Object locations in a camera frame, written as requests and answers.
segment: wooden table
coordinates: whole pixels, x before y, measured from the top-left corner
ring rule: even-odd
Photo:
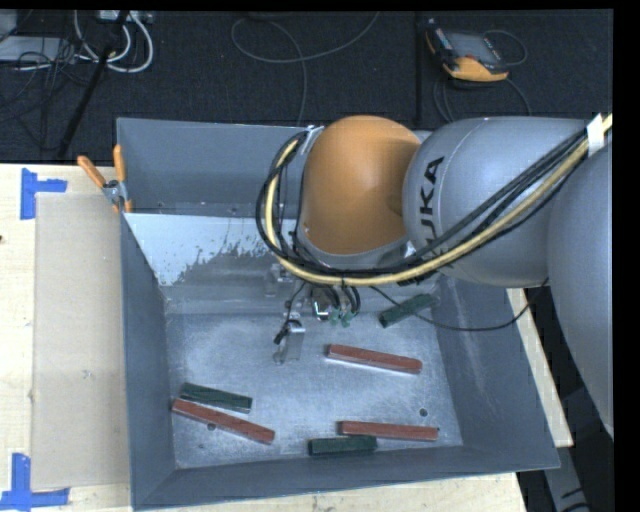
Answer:
[[[0,459],[0,490],[6,489],[9,482],[11,454],[32,453],[32,365],[38,217],[32,220],[19,218],[23,167],[36,172],[40,180],[67,180],[65,201],[102,195],[76,166],[0,164],[0,453],[3,457]],[[115,175],[113,168],[101,167],[100,170],[107,179]],[[516,311],[526,303],[522,290],[509,290],[509,298]],[[528,312],[520,318],[518,326],[556,445],[571,446],[571,434],[540,347],[535,324]],[[69,504],[61,507],[61,510],[124,511],[130,509],[123,506],[128,500],[129,489],[125,483],[76,486],[71,489]],[[190,510],[514,512],[524,511],[525,506],[516,475],[503,474],[233,502]]]

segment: white cable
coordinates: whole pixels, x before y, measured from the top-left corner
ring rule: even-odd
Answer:
[[[77,57],[79,59],[83,59],[83,60],[90,60],[90,61],[93,61],[93,62],[98,62],[100,60],[100,57],[98,57],[98,55],[85,42],[84,34],[80,30],[80,25],[78,24],[78,10],[77,9],[74,9],[74,11],[73,11],[73,25],[74,25],[74,27],[76,29],[76,35],[78,36],[78,39],[80,39],[80,41],[82,41],[82,48],[89,54],[89,57],[87,57],[86,55],[80,55],[80,54],[78,54]],[[129,53],[129,50],[131,49],[131,34],[129,33],[129,29],[123,25],[122,26],[122,30],[124,31],[124,35],[125,35],[125,37],[127,39],[126,47],[125,47],[124,50],[122,50],[122,53],[120,53],[120,55],[116,55],[115,57],[111,57],[111,58],[107,59],[108,63],[116,62],[116,61],[126,57],[126,55]]]
[[[149,48],[149,53],[147,55],[147,59],[145,60],[145,62],[142,65],[140,65],[140,66],[138,66],[136,68],[124,68],[124,67],[119,67],[119,66],[116,66],[116,65],[112,64],[112,62],[122,59],[131,49],[131,36],[129,34],[129,30],[125,26],[123,26],[122,28],[124,29],[125,35],[127,37],[127,47],[125,48],[125,50],[120,55],[117,55],[116,57],[112,57],[111,59],[107,60],[107,67],[109,69],[111,69],[112,71],[117,71],[118,73],[139,73],[139,72],[144,71],[145,69],[147,69],[151,65],[151,62],[153,62],[153,52],[154,51],[153,51],[153,41],[151,39],[151,34],[149,34],[149,31],[144,26],[144,24],[140,21],[139,17],[136,14],[130,13],[129,17],[133,20],[133,22],[138,26],[138,28],[144,34],[145,41],[147,43],[147,47]],[[75,28],[76,28],[76,34],[78,35],[78,37],[82,41],[83,49],[85,51],[87,51],[87,53],[89,53],[89,55],[92,57],[90,60],[92,60],[93,62],[97,62],[99,60],[99,57],[96,55],[95,52],[93,52],[91,50],[89,45],[84,42],[84,36],[82,35],[82,32],[80,31],[80,26],[78,25],[78,11],[77,10],[74,10],[74,25],[75,25]]]

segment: orange object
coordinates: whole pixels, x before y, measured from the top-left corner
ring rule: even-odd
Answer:
[[[377,116],[350,116],[329,125],[305,163],[300,225],[331,254],[357,254],[406,236],[402,187],[418,137]]]
[[[102,188],[104,185],[106,185],[107,180],[104,179],[102,173],[86,156],[80,155],[78,157],[78,165],[84,169],[84,172],[87,173],[87,176],[89,176],[89,178],[91,178],[91,181],[93,181],[98,187]]]
[[[84,155],[80,155],[77,159],[77,162],[78,165],[82,167],[82,169],[84,169],[84,172],[87,173],[87,176],[91,178],[91,181],[93,181],[101,190],[109,191],[109,193],[105,191],[105,195],[113,203],[113,211],[115,211],[116,213],[120,211],[121,198],[124,200],[124,211],[133,211],[133,201],[129,199],[125,186],[127,171],[124,165],[124,158],[122,156],[122,148],[120,147],[120,144],[116,144],[116,146],[113,148],[113,162],[116,169],[117,181],[111,181],[107,183],[107,180],[98,170],[98,168],[93,165],[93,162]]]
[[[346,345],[329,345],[327,357],[338,361],[375,366],[404,373],[418,374],[422,371],[422,361],[418,359],[364,348],[348,347]]]
[[[113,148],[113,165],[116,168],[118,181],[120,183],[124,182],[127,179],[127,170],[124,164],[124,157],[122,156],[122,146],[120,146],[120,144],[116,144]],[[133,201],[131,199],[125,200],[124,211],[133,211]]]
[[[215,425],[223,430],[228,430],[229,432],[263,444],[271,444],[276,434],[273,430],[263,427],[262,425],[257,425],[247,420],[231,416],[230,414],[182,400],[181,398],[176,398],[173,401],[171,410],[176,414],[181,414],[192,420]]]
[[[370,423],[366,421],[341,421],[338,423],[338,433],[343,435],[364,435],[412,441],[436,441],[438,439],[438,429],[436,427]]]

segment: yellow cable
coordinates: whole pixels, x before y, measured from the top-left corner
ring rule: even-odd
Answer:
[[[613,125],[613,114],[609,114],[604,121],[602,122],[603,133],[606,134],[607,131]],[[461,256],[471,252],[476,247],[482,245],[487,240],[491,239],[494,235],[498,234],[498,232],[506,227],[510,222],[515,220],[518,216],[520,216],[523,212],[533,206],[536,201],[540,200],[545,193],[547,193],[558,181],[560,181],[565,175],[567,175],[571,169],[578,163],[578,161],[585,155],[587,149],[589,147],[589,143],[587,140],[582,141],[582,143],[571,153],[569,156],[558,166],[558,168],[549,175],[549,177],[536,188],[536,190],[531,193],[528,197],[526,197],[520,204],[518,204],[513,210],[505,214],[503,217],[496,220],[493,224],[491,224],[487,229],[478,233],[472,239],[468,240],[465,243],[462,243],[445,254],[438,256],[430,261],[423,263],[415,268],[404,270],[402,272],[397,272],[395,274],[387,274],[376,277],[345,277],[344,279],[340,276],[327,276],[323,274],[316,274],[313,272],[309,272],[304,268],[298,267],[294,265],[290,261],[281,258],[276,255],[280,264],[289,272],[291,272],[296,277],[300,279],[304,279],[305,281],[318,283],[318,284],[328,284],[328,285],[345,285],[345,286],[378,286],[382,284],[388,283],[397,283],[399,281],[407,281],[410,279],[414,279],[422,274],[427,272],[432,272],[437,270],[438,268],[447,265],[448,263],[458,259]],[[280,158],[280,162],[283,162],[286,156],[293,151],[295,148],[295,144],[290,144],[285,152],[283,153],[282,158]],[[270,213],[273,208],[273,200],[275,197],[275,190],[278,184],[278,177],[276,176],[271,183],[269,184],[269,188],[267,189],[267,196],[265,199],[265,224],[266,224],[266,232],[269,241],[277,245],[275,232],[273,229],[273,218]]]

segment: metal bracket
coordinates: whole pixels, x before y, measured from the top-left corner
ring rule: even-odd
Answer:
[[[291,318],[287,322],[287,332],[278,344],[278,350],[273,354],[276,364],[300,359],[305,332],[306,329],[302,327],[299,320]]]
[[[129,200],[129,191],[127,185],[123,181],[112,180],[102,186],[102,193],[113,204],[120,205],[120,198],[124,201]]]

